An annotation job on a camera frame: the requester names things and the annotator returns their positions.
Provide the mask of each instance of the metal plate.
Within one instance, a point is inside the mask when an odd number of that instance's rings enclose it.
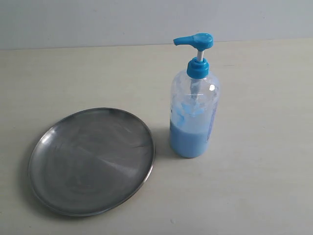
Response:
[[[28,166],[37,198],[51,210],[89,216],[125,202],[147,180],[155,147],[148,127],[118,109],[66,117],[36,145]]]

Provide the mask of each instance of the soap dispenser bottle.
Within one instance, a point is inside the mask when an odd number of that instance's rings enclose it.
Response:
[[[198,50],[197,57],[188,63],[187,70],[176,75],[171,86],[170,144],[177,154],[194,158],[208,148],[220,97],[220,83],[203,57],[204,50],[213,46],[213,37],[198,33],[176,38],[174,44]]]

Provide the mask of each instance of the blue pump head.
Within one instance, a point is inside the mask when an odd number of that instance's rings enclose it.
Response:
[[[188,37],[174,39],[174,44],[191,45],[198,50],[197,57],[188,63],[187,74],[194,79],[202,79],[209,74],[209,63],[203,57],[204,50],[213,47],[213,37],[208,33],[198,33]]]

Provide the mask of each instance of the white wall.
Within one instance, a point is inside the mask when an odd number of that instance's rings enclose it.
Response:
[[[0,0],[0,49],[313,37],[313,0]]]

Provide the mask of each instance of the white table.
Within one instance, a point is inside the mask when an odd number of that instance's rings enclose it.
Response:
[[[1,235],[313,234],[313,39],[216,43],[205,53],[222,96],[209,150],[168,144],[170,85],[188,46],[0,51]],[[83,219],[55,215],[26,184],[53,123],[92,107],[139,116],[156,141],[146,184]]]

